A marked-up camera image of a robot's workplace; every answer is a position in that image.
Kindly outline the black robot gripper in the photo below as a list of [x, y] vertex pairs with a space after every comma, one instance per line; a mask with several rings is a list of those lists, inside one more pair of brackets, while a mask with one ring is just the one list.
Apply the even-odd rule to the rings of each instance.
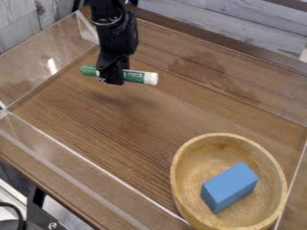
[[119, 12], [116, 15], [92, 15], [96, 26], [100, 54], [96, 63], [101, 83], [123, 85], [124, 70], [129, 68], [129, 56], [139, 43], [136, 15]]

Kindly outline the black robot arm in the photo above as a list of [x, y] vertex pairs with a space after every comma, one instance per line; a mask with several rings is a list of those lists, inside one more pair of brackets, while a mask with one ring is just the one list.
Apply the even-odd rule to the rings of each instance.
[[124, 9], [124, 0], [88, 0], [96, 27], [100, 54], [96, 69], [105, 84], [124, 84], [124, 70], [139, 43], [136, 14]]

